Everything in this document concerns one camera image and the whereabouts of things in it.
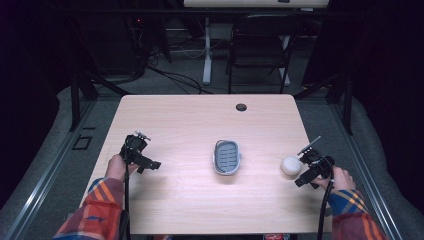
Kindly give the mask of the white round soap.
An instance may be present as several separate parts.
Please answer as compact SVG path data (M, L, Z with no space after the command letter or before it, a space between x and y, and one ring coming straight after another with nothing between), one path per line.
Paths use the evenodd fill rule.
M302 163L295 156L288 156L281 162L281 170L288 176L296 176L302 170Z

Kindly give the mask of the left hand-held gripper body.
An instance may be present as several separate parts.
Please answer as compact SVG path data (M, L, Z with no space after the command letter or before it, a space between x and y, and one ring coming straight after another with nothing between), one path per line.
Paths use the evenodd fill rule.
M147 146L148 137L139 131L128 135L119 155L126 164L137 164L140 167L149 167L151 160L142 155L142 151Z

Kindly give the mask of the grey soap dish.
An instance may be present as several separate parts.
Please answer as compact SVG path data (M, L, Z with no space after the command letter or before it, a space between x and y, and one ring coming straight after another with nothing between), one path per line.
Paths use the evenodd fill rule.
M234 175L241 163L239 145L232 140L218 140L213 152L214 170L223 176Z

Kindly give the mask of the grey metal floor rail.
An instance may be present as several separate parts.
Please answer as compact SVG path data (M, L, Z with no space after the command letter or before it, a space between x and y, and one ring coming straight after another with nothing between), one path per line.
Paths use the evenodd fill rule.
M340 110L340 107L338 105L330 104L329 108L332 112L332 115L336 118L337 126L353 154L353 165L355 166L356 173L359 175L361 185L364 188L366 195L368 196L372 209L378 218L383 230L391 240L403 240L399 228L396 225L388 205L383 199L383 196L381 195L381 192L379 191L373 176L371 175L371 172L365 162L363 154L361 153L355 141L354 136L350 135L344 127L342 120L343 114Z
M96 105L94 101L83 104L80 122L73 131L70 131L72 117L68 115L71 106L65 102L60 105L53 126L34 160L0 210L0 240L19 240L26 235Z

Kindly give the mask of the person's left hand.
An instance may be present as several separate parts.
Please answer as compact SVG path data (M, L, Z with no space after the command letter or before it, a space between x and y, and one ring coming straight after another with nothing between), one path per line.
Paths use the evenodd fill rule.
M105 176L123 182L126 173L131 175L138 168L139 166L137 164L126 165L123 158L116 154L109 160Z

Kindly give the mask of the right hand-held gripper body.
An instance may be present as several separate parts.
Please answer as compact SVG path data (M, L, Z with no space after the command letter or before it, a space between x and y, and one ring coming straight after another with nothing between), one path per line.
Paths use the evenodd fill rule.
M319 139L320 136L304 147L298 153L298 156L300 162L308 166L308 170L311 169L313 172L317 173L318 176L321 176L323 179L327 179L332 173L335 160L331 156L321 155L316 149L313 148L313 145Z

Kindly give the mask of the black folding chair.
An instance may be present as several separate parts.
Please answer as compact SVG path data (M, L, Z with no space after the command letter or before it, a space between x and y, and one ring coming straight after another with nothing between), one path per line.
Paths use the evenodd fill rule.
M232 92L234 68L289 68L296 37L302 30L295 16L279 14L251 14L240 18L232 27L226 74L228 92ZM289 36L286 50L280 37ZM284 90L280 75L280 93Z

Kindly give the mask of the black metal stand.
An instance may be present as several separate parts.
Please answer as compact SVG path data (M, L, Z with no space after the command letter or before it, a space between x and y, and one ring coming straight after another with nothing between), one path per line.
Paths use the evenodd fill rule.
M351 117L353 102L353 81L347 74L335 74L324 81L312 84L306 90L294 95L296 100L303 99L322 87L329 86L329 91L325 97L328 104L338 104L341 97L343 99L342 125L349 135L352 135Z
M94 86L95 83L106 87L120 96L129 95L128 91L116 86L92 71L83 70L75 73L70 85L72 109L70 131L74 131L81 121L80 94L83 94L88 101L96 101L98 99L99 93Z

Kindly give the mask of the person's right hand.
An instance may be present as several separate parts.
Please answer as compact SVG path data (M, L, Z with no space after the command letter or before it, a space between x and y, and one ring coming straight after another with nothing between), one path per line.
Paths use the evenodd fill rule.
M354 190L356 188L356 183L354 182L353 177L349 174L347 170L344 170L338 166L334 166L333 173L334 182L331 192L336 192L339 190ZM313 180L313 183L326 189L327 185L330 183L330 180L316 178Z

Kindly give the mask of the white desk top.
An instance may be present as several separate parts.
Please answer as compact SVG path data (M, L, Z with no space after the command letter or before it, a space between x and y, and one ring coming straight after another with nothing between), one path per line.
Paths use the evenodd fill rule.
M184 0L196 8L326 8L331 0Z

